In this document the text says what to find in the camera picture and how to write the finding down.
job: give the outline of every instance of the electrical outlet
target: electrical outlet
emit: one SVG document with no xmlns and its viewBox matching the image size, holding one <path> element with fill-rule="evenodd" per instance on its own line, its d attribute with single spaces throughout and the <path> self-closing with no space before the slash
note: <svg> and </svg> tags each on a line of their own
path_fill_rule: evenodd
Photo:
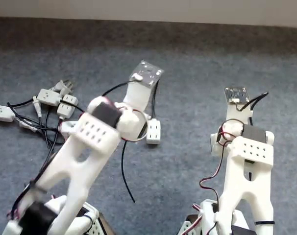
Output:
<svg viewBox="0 0 297 235">
<path fill-rule="evenodd" d="M 50 106 L 58 106 L 60 103 L 60 94 L 47 89 L 41 89 L 36 97 L 41 103 Z"/>
<path fill-rule="evenodd" d="M 0 121 L 13 122 L 16 115 L 7 106 L 0 105 Z"/>
<path fill-rule="evenodd" d="M 78 99 L 72 95 L 66 94 L 63 97 L 64 101 L 67 101 L 71 104 L 77 105 Z M 57 109 L 57 114 L 62 118 L 70 118 L 71 115 L 74 113 L 74 107 L 68 104 L 60 103 Z"/>
<path fill-rule="evenodd" d="M 160 132 L 160 121 L 155 118 L 149 120 L 147 129 L 147 143 L 160 144 Z"/>
<path fill-rule="evenodd" d="M 80 117 L 73 135 L 101 154 L 112 154 L 121 140 L 115 128 L 89 113 Z"/>
</svg>

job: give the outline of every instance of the black wire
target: black wire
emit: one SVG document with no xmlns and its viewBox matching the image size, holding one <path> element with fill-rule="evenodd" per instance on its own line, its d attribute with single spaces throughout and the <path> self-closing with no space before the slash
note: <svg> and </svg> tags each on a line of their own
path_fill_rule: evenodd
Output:
<svg viewBox="0 0 297 235">
<path fill-rule="evenodd" d="M 155 98 L 156 98 L 158 83 L 159 83 L 159 80 L 157 81 L 157 83 L 156 83 L 156 85 L 154 87 L 154 91 L 153 91 L 153 97 L 152 97 L 152 118 L 155 118 L 156 117 L 156 114 L 155 114 Z"/>
<path fill-rule="evenodd" d="M 31 123 L 25 121 L 25 120 L 24 120 L 24 119 L 23 119 L 23 118 L 16 112 L 16 110 L 14 110 L 14 108 L 11 106 L 11 104 L 10 104 L 9 102 L 7 102 L 7 106 L 11 109 L 11 111 L 16 115 L 16 117 L 17 117 L 20 121 L 22 121 L 22 122 L 28 124 L 29 126 L 35 127 L 35 128 L 37 128 L 37 129 L 40 129 L 40 130 L 48 130 L 48 131 L 57 131 L 57 132 L 58 132 L 58 128 L 41 128 L 40 126 L 36 126 L 36 125 L 33 125 L 33 124 L 31 124 Z"/>
<path fill-rule="evenodd" d="M 209 235 L 209 233 L 216 227 L 217 222 L 215 222 L 214 226 L 206 233 L 206 235 Z"/>
<path fill-rule="evenodd" d="M 29 99 L 29 100 L 27 100 L 27 101 L 25 101 L 25 102 L 22 102 L 22 103 L 19 103 L 19 104 L 12 104 L 11 106 L 12 106 L 12 107 L 19 107 L 19 106 L 23 106 L 23 105 L 29 104 L 29 103 L 31 103 L 32 101 L 33 101 L 33 99 Z"/>
<path fill-rule="evenodd" d="M 83 235 L 88 235 L 89 231 L 91 230 L 91 228 L 92 228 L 92 226 L 93 226 L 93 220 L 92 220 L 92 218 L 91 218 L 90 216 L 88 216 L 87 214 L 84 214 L 83 216 L 89 218 L 90 221 L 91 221 L 91 226 L 90 226 L 90 228 L 83 234 Z"/>
<path fill-rule="evenodd" d="M 52 155 L 52 157 L 50 157 L 51 153 L 52 153 L 52 149 L 54 148 L 56 142 L 57 142 L 57 138 L 58 138 L 58 132 L 55 133 L 55 137 L 54 137 L 54 142 L 49 150 L 49 153 L 45 159 L 44 164 L 42 165 L 38 175 L 35 177 L 35 179 L 32 182 L 33 185 L 36 184 L 36 182 L 41 178 L 41 176 L 43 175 L 43 173 L 45 172 L 45 170 L 47 169 L 47 167 L 50 165 L 51 161 L 54 159 L 55 155 Z M 29 192 L 30 188 L 31 188 L 31 182 L 30 184 L 28 184 L 26 186 L 26 188 L 23 190 L 23 192 L 17 197 L 17 199 L 15 200 L 12 209 L 11 209 L 11 219 L 14 219 L 14 212 L 16 210 L 16 208 L 18 207 L 19 202 L 22 200 L 22 198 L 26 195 L 27 192 Z"/>
<path fill-rule="evenodd" d="M 127 181 L 126 181 L 125 176 L 124 176 L 124 151 L 125 151 L 125 147 L 126 147 L 126 145 L 127 145 L 127 141 L 124 142 L 123 152 L 122 152 L 122 155 L 121 155 L 121 173 L 122 173 L 122 175 L 123 175 L 124 185 L 125 185 L 125 187 L 127 188 L 128 193 L 129 193 L 129 195 L 130 195 L 132 201 L 135 203 L 135 200 L 134 200 L 134 198 L 133 198 L 133 196 L 132 196 L 132 193 L 131 193 L 131 191 L 130 191 L 130 189 L 129 189 L 129 186 L 128 186 Z"/>
<path fill-rule="evenodd" d="M 140 82 L 140 81 L 127 81 L 127 82 L 123 82 L 123 83 L 120 83 L 120 84 L 118 84 L 117 86 L 114 86 L 114 87 L 112 87 L 111 89 L 109 89 L 108 91 L 106 91 L 106 92 L 104 92 L 101 96 L 106 96 L 108 93 L 110 93 L 110 92 L 112 92 L 113 90 L 115 90 L 115 89 L 117 89 L 117 88 L 119 88 L 119 87 L 122 87 L 122 86 L 124 86 L 124 85 L 127 85 L 127 84 L 129 84 L 129 83 L 132 83 L 132 82 Z"/>
<path fill-rule="evenodd" d="M 39 117 L 39 123 L 40 123 L 40 127 L 43 128 L 43 124 L 42 124 L 42 117 Z M 50 143 L 49 140 L 47 139 L 47 131 L 46 130 L 41 130 L 42 135 L 44 136 L 47 148 L 50 148 Z"/>
<path fill-rule="evenodd" d="M 72 106 L 72 107 L 75 107 L 76 109 L 79 109 L 81 112 L 85 112 L 83 109 L 81 109 L 79 106 L 77 106 L 77 105 L 75 105 L 75 104 L 71 104 L 71 103 L 69 103 L 69 102 L 67 102 L 67 101 L 65 101 L 65 100 L 61 100 L 60 101 L 60 103 L 64 103 L 64 104 L 68 104 L 68 105 L 70 105 L 70 106 Z"/>
<path fill-rule="evenodd" d="M 252 100 L 250 100 L 249 102 L 247 102 L 241 109 L 238 109 L 237 108 L 237 105 L 236 105 L 236 108 L 239 112 L 242 112 L 247 106 L 249 106 L 251 103 L 253 103 L 254 101 L 258 100 L 260 101 L 261 99 L 263 99 L 265 96 L 268 95 L 268 92 L 264 92 L 262 94 L 260 94 L 259 96 L 253 98 Z"/>
</svg>

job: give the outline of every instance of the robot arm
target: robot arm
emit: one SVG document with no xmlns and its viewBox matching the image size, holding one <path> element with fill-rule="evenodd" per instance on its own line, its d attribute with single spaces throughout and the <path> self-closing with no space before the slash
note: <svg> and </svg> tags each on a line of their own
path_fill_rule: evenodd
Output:
<svg viewBox="0 0 297 235">
<path fill-rule="evenodd" d="M 36 187 L 30 188 L 21 199 L 18 212 L 21 217 L 19 225 L 23 230 L 31 229 L 33 234 L 68 234 L 67 229 L 85 203 L 92 183 L 117 148 L 121 134 L 132 132 L 139 121 L 132 109 L 121 111 L 102 96 L 92 100 L 87 110 L 37 180 Z M 86 148 L 92 150 L 90 156 L 84 162 L 78 162 L 78 157 Z M 41 198 L 38 188 L 48 191 L 65 178 L 70 178 L 70 184 L 65 203 L 58 213 L 37 204 Z M 35 217 L 39 217 L 40 221 L 31 220 Z"/>
</svg>

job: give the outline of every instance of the gray carpet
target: gray carpet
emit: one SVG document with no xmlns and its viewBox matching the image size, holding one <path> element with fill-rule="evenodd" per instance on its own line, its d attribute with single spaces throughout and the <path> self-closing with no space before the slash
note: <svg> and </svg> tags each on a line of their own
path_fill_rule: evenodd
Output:
<svg viewBox="0 0 297 235">
<path fill-rule="evenodd" d="M 215 199 L 198 181 L 211 175 L 219 161 L 210 156 L 209 135 L 225 118 L 223 89 L 241 85 L 251 97 L 270 92 L 256 106 L 253 120 L 275 134 L 275 234 L 297 235 L 297 29 L 0 19 L 0 104 L 25 101 L 59 79 L 71 79 L 85 108 L 92 98 L 126 81 L 142 59 L 165 70 L 156 97 L 162 143 L 127 146 L 125 174 L 136 204 L 121 177 L 122 145 L 91 188 L 88 202 L 119 235 L 174 235 L 194 212 L 192 203 Z M 121 101 L 124 94 L 122 88 L 110 98 Z M 18 111 L 36 117 L 32 107 Z M 49 123 L 55 125 L 56 116 Z M 0 122 L 0 234 L 7 211 L 46 154 L 38 135 L 16 122 Z M 225 163 L 209 183 L 219 193 L 224 168 Z M 66 183 L 52 193 L 65 194 Z M 252 226 L 248 205 L 240 208 Z"/>
</svg>

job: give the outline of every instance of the white plastic part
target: white plastic part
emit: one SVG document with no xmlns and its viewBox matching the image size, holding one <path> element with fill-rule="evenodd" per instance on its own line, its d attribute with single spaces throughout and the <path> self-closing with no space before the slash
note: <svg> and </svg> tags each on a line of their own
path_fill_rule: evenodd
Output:
<svg viewBox="0 0 297 235">
<path fill-rule="evenodd" d="M 58 106 L 61 96 L 57 92 L 53 92 L 47 89 L 41 89 L 36 98 L 43 104 Z"/>
<path fill-rule="evenodd" d="M 77 105 L 78 99 L 72 95 L 65 95 L 62 100 L 67 101 L 71 104 Z M 60 103 L 57 109 L 57 114 L 60 116 L 61 119 L 70 118 L 71 115 L 74 113 L 74 107 L 68 104 Z"/>
<path fill-rule="evenodd" d="M 219 212 L 215 215 L 219 231 L 231 234 L 230 216 L 241 199 L 251 206 L 255 221 L 273 221 L 271 203 L 271 170 L 273 146 L 243 137 L 237 137 L 227 150 L 227 167 L 223 193 L 219 199 Z M 244 177 L 245 160 L 251 164 L 252 181 Z M 273 224 L 256 225 L 258 235 L 272 235 Z"/>
<path fill-rule="evenodd" d="M 2 235 L 20 235 L 22 228 L 18 225 L 17 220 L 8 221 L 6 228 L 2 232 Z"/>
<path fill-rule="evenodd" d="M 58 214 L 64 207 L 66 200 L 67 200 L 67 197 L 64 195 L 64 196 L 60 196 L 58 198 L 49 200 L 47 203 L 45 203 L 45 205 L 48 208 L 50 208 L 52 211 Z M 89 228 L 91 229 L 89 230 L 88 234 L 94 234 L 94 235 L 98 233 L 104 234 L 98 222 L 99 211 L 93 206 L 91 206 L 90 204 L 88 204 L 87 202 L 85 202 L 82 207 L 88 210 L 85 213 L 85 215 L 91 218 L 92 225 L 91 225 L 91 220 L 88 217 L 86 216 L 76 217 L 71 223 L 71 225 L 69 226 L 69 228 L 67 229 L 65 235 L 82 235 L 85 232 L 87 232 Z"/>
<path fill-rule="evenodd" d="M 12 122 L 15 119 L 15 114 L 7 106 L 0 105 L 0 121 Z"/>
<path fill-rule="evenodd" d="M 96 104 L 102 99 L 103 97 L 98 97 L 92 100 L 88 110 L 93 112 Z M 70 179 L 67 200 L 54 219 L 48 235 L 65 234 L 85 203 L 92 183 L 121 140 L 120 133 L 116 129 L 89 113 L 84 113 L 76 126 L 75 132 L 66 140 L 36 182 L 36 187 L 48 191 L 61 180 Z M 92 152 L 86 160 L 79 162 L 78 158 L 86 148 L 92 149 Z M 18 206 L 20 215 L 23 216 L 27 207 L 40 198 L 39 191 L 31 188 L 20 201 Z"/>
<path fill-rule="evenodd" d="M 65 138 L 65 140 L 67 140 L 68 137 L 75 131 L 75 126 L 77 123 L 78 121 L 63 121 L 58 126 L 58 131 Z"/>
<path fill-rule="evenodd" d="M 25 122 L 27 122 L 27 123 L 30 123 L 31 124 L 30 121 L 24 119 L 25 122 L 23 122 L 23 121 L 20 121 L 20 119 L 18 119 L 18 118 L 16 118 L 16 120 L 19 122 L 19 126 L 20 127 L 25 128 L 25 129 L 29 129 L 29 130 L 31 130 L 33 132 L 37 132 L 38 131 L 38 129 L 36 127 L 30 126 L 30 125 L 28 125 L 28 124 L 25 123 Z"/>
<path fill-rule="evenodd" d="M 33 96 L 33 105 L 37 114 L 37 117 L 41 118 L 42 117 L 42 108 L 41 108 L 41 103 L 39 100 L 36 98 L 36 96 Z"/>
<path fill-rule="evenodd" d="M 147 143 L 148 144 L 160 144 L 160 121 L 153 118 L 148 121 L 147 128 Z"/>
<path fill-rule="evenodd" d="M 72 92 L 73 84 L 72 82 L 67 82 L 66 84 L 62 83 L 62 88 L 60 90 L 61 97 L 64 97 L 64 95 L 70 94 Z"/>
<path fill-rule="evenodd" d="M 199 222 L 199 224 L 195 226 L 193 230 L 187 233 L 188 235 L 192 235 L 192 233 L 194 235 L 199 235 L 201 232 L 202 234 L 206 235 L 207 232 L 214 226 L 215 214 L 213 212 L 213 206 L 212 206 L 213 203 L 217 203 L 217 202 L 210 199 L 206 199 L 203 202 L 201 202 L 199 206 L 200 212 L 198 214 L 198 217 L 202 216 L 202 219 Z M 235 225 L 244 229 L 249 229 L 248 224 L 241 211 L 234 210 L 231 217 L 232 217 L 232 225 Z M 178 235 L 181 235 L 190 226 L 191 226 L 191 222 L 186 220 L 181 226 Z M 209 233 L 209 235 L 224 235 L 224 234 L 221 234 L 221 233 L 219 234 L 217 231 L 217 227 L 215 227 Z"/>
</svg>

